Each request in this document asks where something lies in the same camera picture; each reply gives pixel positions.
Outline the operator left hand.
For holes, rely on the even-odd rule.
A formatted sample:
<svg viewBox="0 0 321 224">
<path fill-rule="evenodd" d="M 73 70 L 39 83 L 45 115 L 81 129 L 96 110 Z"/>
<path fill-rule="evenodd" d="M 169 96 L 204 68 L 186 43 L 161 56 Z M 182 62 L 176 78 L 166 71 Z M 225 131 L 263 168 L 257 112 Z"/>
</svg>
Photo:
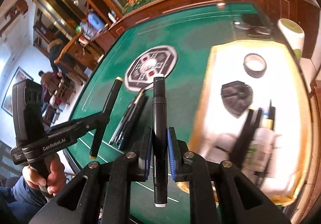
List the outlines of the operator left hand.
<svg viewBox="0 0 321 224">
<path fill-rule="evenodd" d="M 41 177 L 30 166 L 25 166 L 22 169 L 22 176 L 26 183 L 34 190 L 40 190 L 40 186 L 46 186 L 47 192 L 55 196 L 66 185 L 66 176 L 64 173 L 65 166 L 60 161 L 57 154 L 45 159 L 47 168 L 50 169 L 50 174 L 45 179 Z"/>
</svg>

